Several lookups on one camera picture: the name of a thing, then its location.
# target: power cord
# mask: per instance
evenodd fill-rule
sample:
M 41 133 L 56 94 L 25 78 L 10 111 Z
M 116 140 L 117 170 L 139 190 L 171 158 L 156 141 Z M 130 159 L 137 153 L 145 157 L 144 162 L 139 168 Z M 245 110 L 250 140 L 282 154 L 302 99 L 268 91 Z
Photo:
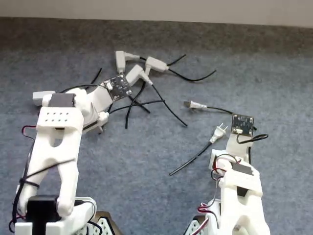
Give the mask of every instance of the power cord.
M 226 127 L 225 129 L 222 129 L 222 126 L 223 126 L 223 123 L 220 126 L 216 127 L 213 136 L 211 137 L 210 141 L 206 144 L 206 146 L 203 149 L 201 149 L 195 156 L 193 156 L 191 159 L 186 161 L 184 164 L 182 164 L 181 166 L 179 166 L 178 168 L 173 170 L 171 173 L 169 173 L 169 175 L 173 176 L 177 172 L 179 172 L 180 170 L 184 169 L 186 166 L 191 164 L 195 159 L 197 159 L 199 156 L 201 156 L 201 154 L 204 153 L 212 144 L 214 144 L 216 140 L 223 137 L 226 134 L 226 129 L 228 127 Z

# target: small circuit board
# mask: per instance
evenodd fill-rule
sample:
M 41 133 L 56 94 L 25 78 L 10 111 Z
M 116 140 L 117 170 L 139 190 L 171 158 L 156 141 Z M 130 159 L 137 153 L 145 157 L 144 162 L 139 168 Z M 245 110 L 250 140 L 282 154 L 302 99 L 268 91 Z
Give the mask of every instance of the small circuit board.
M 103 83 L 108 89 L 113 102 L 125 98 L 133 93 L 125 75 L 123 74 L 109 78 Z
M 254 118 L 245 115 L 233 114 L 231 133 L 243 136 L 253 136 Z

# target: electronic component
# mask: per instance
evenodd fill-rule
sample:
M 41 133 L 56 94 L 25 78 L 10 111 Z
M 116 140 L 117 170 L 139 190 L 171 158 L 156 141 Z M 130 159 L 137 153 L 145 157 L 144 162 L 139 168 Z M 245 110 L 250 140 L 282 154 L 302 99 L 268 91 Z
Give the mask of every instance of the electronic component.
M 75 107 L 75 94 L 52 94 L 49 107 Z
M 113 102 L 127 97 L 133 93 L 125 75 L 123 74 L 109 78 L 103 83 L 104 86 L 108 89 Z
M 245 115 L 233 114 L 231 133 L 243 136 L 253 136 L 254 118 Z

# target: white plastic part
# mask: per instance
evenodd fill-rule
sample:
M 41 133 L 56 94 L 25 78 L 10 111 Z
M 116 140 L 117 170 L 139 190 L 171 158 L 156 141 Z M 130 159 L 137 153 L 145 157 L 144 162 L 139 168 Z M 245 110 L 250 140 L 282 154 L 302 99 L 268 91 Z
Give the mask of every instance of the white plastic part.
M 73 212 L 68 217 L 54 223 L 47 223 L 46 235 L 86 234 L 86 224 L 97 211 L 97 204 L 90 197 L 76 197 L 75 200 L 83 200 L 86 203 L 74 207 Z M 15 235 L 32 235 L 32 226 L 31 222 L 16 223 Z
M 149 56 L 146 60 L 146 74 L 149 75 L 150 70 L 156 70 L 158 72 L 164 72 L 169 69 L 166 63 L 156 58 Z
M 214 134 L 210 139 L 211 143 L 215 143 L 216 140 L 220 139 L 221 137 L 223 137 L 223 135 L 226 134 L 226 130 L 227 130 L 228 126 L 225 127 L 224 129 L 222 129 L 222 126 L 223 126 L 223 123 L 220 126 L 216 127 Z
M 239 141 L 246 141 L 250 140 L 252 137 L 250 136 L 239 136 Z M 253 145 L 253 142 L 244 143 L 244 144 L 238 144 L 237 143 L 237 134 L 230 134 L 227 145 L 226 145 L 226 151 L 229 154 L 241 157 L 244 159 L 245 162 L 248 162 L 248 156 L 247 156 L 247 149 L 248 147 L 251 147 Z
M 113 103 L 108 90 L 104 87 L 97 87 L 93 92 L 88 94 L 88 97 L 98 113 L 104 111 Z
M 36 106 L 42 106 L 43 97 L 47 94 L 54 94 L 55 91 L 33 92 L 33 102 Z
M 69 216 L 74 207 L 78 180 L 77 158 L 83 124 L 84 118 L 78 108 L 42 107 L 38 117 L 37 136 L 27 174 L 32 174 L 54 163 L 74 159 L 72 162 L 57 167 L 62 182 L 57 208 L 61 217 Z M 55 128 L 64 128 L 62 142 L 58 146 L 54 146 L 54 143 L 60 131 Z M 27 180 L 40 185 L 46 174 L 47 170 Z M 36 193 L 36 187 L 24 185 L 19 200 L 22 214 L 26 213 L 28 199 Z
M 191 235 L 199 226 L 200 224 L 197 220 L 191 221 L 184 235 Z M 204 235 L 204 229 L 202 229 L 198 234 Z
M 193 102 L 192 100 L 190 102 L 187 101 L 186 104 L 187 103 L 189 104 L 188 108 L 190 108 L 190 109 L 206 109 L 207 108 L 206 105 Z
M 211 153 L 211 157 L 210 157 L 210 161 L 209 161 L 209 169 L 210 170 L 213 170 L 213 165 L 214 165 L 214 161 L 215 161 L 215 158 L 217 156 L 220 156 L 217 161 L 215 162 L 215 167 L 218 167 L 218 168 L 222 168 L 224 170 L 228 170 L 229 167 L 231 167 L 230 163 L 231 162 L 235 162 L 235 160 L 227 155 L 229 154 L 226 150 L 216 150 L 216 149 L 212 149 L 212 153 Z M 242 158 L 239 158 L 238 156 L 236 155 L 233 155 L 235 157 L 235 159 L 237 161 L 239 161 L 240 159 Z
M 145 74 L 143 68 L 139 65 L 135 65 L 133 69 L 126 75 L 126 79 L 131 87 L 140 78 L 150 85 L 153 84 L 152 81 L 149 79 L 148 75 Z
M 124 52 L 122 50 L 118 50 L 115 52 L 116 59 L 116 69 L 118 73 L 125 72 L 126 60 L 124 56 Z
M 254 168 L 252 173 L 231 169 L 220 180 L 222 213 L 217 235 L 233 235 L 238 227 L 243 227 L 242 231 L 249 235 L 270 235 L 262 206 L 260 174 Z M 237 195 L 237 187 L 248 189 L 245 197 Z
M 133 55 L 122 50 L 115 52 L 116 69 L 118 73 L 124 73 L 126 68 L 126 61 L 139 59 L 139 55 Z

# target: gray carpet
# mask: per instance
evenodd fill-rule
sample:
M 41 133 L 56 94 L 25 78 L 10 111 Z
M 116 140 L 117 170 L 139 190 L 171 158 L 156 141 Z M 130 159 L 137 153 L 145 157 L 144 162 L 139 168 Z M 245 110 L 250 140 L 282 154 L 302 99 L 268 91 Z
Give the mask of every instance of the gray carpet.
M 173 22 L 0 19 L 1 234 L 9 234 L 11 202 L 31 142 L 21 127 L 34 125 L 32 92 L 99 81 L 116 74 L 114 51 L 151 55 L 170 62 L 186 53 L 177 71 L 209 79 L 192 84 L 173 74 L 151 72 L 151 80 L 184 128 L 162 104 L 110 116 L 105 134 L 82 137 L 78 196 L 91 196 L 109 211 L 126 235 L 180 235 L 200 202 L 214 193 L 207 169 L 210 151 L 187 169 L 168 173 L 200 150 L 216 125 L 231 118 L 190 112 L 184 100 L 224 107 L 255 117 L 258 133 L 252 164 L 261 172 L 265 218 L 273 235 L 310 235 L 313 230 L 313 30 L 300 28 Z M 134 63 L 129 63 L 129 71 Z M 134 88 L 138 91 L 140 84 Z M 147 88 L 141 101 L 157 99 Z M 114 106 L 128 104 L 128 99 Z M 224 149 L 227 138 L 214 144 Z M 42 194 L 57 193 L 55 170 Z

